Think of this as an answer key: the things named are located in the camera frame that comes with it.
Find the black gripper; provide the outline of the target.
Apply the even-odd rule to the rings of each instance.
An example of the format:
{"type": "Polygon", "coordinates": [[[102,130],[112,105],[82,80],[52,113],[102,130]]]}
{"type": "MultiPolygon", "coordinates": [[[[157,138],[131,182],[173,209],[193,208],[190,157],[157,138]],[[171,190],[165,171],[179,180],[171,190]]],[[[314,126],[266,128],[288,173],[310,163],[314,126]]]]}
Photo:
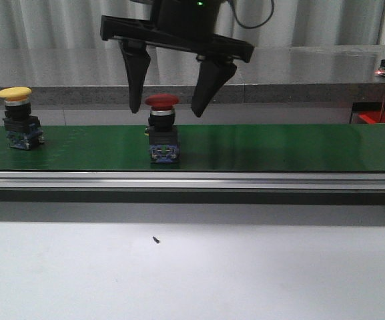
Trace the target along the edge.
{"type": "Polygon", "coordinates": [[[236,72],[232,59],[248,63],[254,46],[218,35],[216,21],[222,1],[152,1],[148,20],[104,15],[100,35],[117,40],[125,63],[129,86],[129,108],[137,113],[151,58],[148,45],[213,57],[200,63],[191,110],[201,117],[208,104],[236,72]]]}

